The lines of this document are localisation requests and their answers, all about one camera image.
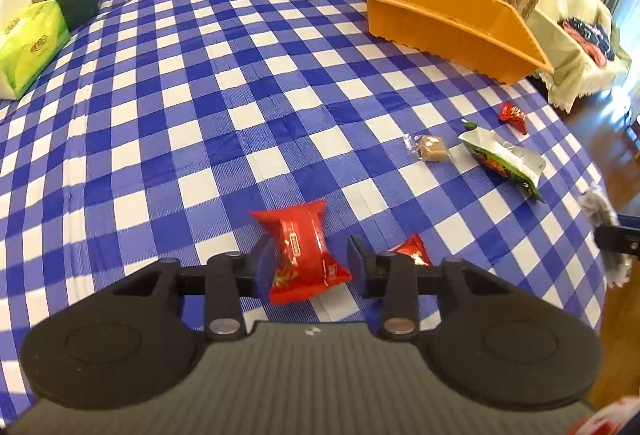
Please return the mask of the large red snack packet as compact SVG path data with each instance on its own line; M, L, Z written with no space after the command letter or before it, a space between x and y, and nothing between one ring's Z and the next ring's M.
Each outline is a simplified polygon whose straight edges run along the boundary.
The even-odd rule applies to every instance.
M250 213L268 231L277 252L267 293L272 305L306 301L352 280L352 273L334 259L326 245L324 210L326 201L320 199Z

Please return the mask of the clothes pile on sofa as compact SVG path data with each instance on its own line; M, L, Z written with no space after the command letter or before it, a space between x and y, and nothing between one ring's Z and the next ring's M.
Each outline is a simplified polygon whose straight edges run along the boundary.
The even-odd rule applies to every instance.
M600 68L615 59L608 34L600 24L590 24L575 17L561 21L563 30L571 36Z

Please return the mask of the cream covered sofa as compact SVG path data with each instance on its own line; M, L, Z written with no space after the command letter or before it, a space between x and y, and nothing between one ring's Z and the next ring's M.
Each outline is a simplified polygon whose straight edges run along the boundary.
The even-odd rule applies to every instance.
M600 27L613 47L614 57L598 65L564 29L564 22L570 18ZM539 0L526 24L553 67L551 74L536 72L546 85L551 106L570 112L577 99L626 80L631 58L620 46L620 32L601 0Z

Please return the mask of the silver green snack bag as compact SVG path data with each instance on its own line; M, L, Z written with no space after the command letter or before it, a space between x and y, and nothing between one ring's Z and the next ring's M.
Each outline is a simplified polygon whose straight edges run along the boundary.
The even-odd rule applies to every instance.
M517 184L529 197L544 202L539 190L541 175L547 166L544 157L474 122L463 119L462 124L464 132L458 138L478 163Z

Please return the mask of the small red candy packet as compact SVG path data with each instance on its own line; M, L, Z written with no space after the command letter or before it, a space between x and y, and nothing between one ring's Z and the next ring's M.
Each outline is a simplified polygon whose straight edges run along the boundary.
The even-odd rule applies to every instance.
M522 135L527 135L526 114L511 102L504 102L500 109L499 120L509 124Z

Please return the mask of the blue white checkered tablecloth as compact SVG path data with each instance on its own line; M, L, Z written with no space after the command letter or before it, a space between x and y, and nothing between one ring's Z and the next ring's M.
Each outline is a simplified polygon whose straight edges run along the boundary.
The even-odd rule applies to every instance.
M1 106L1 420L49 315L161 257L253 247L257 210L326 201L335 259L416 233L598 328L605 282L578 196L600 181L527 81L501 85L370 36L363 0L101 0ZM527 135L499 120L511 102ZM462 120L544 157L539 202L478 163ZM423 162L405 135L442 137Z

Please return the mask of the silver black snack bar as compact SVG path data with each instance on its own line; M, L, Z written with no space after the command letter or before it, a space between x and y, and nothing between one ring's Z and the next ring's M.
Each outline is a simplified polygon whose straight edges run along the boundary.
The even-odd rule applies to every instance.
M578 198L582 212L587 215L593 228L593 238L600 249L606 284L622 288L630 279L632 257L623 251L620 236L620 220L605 191L600 186L591 186Z

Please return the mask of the green tissue pack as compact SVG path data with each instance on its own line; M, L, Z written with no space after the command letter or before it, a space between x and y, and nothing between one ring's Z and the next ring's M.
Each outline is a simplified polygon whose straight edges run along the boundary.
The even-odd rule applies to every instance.
M55 0L29 5L1 27L1 99L20 100L70 39Z

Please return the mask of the orange plastic tray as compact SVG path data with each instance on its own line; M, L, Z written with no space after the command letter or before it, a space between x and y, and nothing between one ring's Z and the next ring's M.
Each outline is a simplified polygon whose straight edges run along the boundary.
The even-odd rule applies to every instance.
M502 84L553 73L516 9L503 0L367 0L372 36L436 55Z

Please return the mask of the brown wrapped candy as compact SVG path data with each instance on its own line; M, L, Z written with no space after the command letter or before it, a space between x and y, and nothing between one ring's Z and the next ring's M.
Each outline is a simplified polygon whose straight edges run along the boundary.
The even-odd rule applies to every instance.
M434 135L405 135L404 143L410 154L423 162L440 162L449 158L442 137Z

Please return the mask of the red gold snack packet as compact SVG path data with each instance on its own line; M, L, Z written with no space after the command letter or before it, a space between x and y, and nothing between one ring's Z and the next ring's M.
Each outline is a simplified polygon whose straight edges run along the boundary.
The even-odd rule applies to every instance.
M433 263L427 254L426 247L421 237L416 233L403 243L393 247L394 253L407 255L413 259L414 264L421 266L432 266Z

